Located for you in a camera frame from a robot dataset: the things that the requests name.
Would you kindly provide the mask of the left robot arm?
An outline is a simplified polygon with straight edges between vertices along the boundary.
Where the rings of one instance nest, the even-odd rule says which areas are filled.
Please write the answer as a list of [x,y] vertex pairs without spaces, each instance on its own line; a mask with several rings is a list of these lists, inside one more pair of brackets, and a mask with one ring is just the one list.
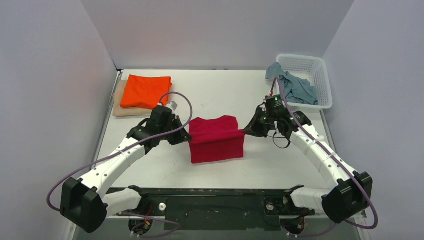
[[132,128],[105,161],[81,176],[68,178],[62,186],[60,214],[78,227],[92,233],[109,216],[132,210],[143,215],[149,201],[136,190],[127,187],[108,193],[116,180],[136,161],[146,156],[160,142],[178,145],[192,140],[175,114],[177,104],[156,106],[149,118]]

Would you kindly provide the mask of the red t shirt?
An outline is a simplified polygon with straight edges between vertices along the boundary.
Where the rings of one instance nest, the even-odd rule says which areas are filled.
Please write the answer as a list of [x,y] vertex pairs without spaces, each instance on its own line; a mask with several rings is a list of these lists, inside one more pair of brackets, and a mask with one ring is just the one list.
[[189,122],[190,161],[213,163],[244,157],[245,134],[237,118],[223,115],[216,119],[197,117]]

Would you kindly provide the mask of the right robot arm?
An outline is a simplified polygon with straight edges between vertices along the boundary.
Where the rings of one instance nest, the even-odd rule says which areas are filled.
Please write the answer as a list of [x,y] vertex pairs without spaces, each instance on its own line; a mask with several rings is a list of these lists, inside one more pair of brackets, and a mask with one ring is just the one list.
[[346,164],[325,142],[311,120],[301,111],[290,112],[279,95],[268,96],[256,107],[243,133],[266,138],[270,131],[282,135],[310,160],[327,184],[325,189],[297,185],[282,196],[286,213],[301,210],[324,212],[336,224],[370,207],[373,179]]

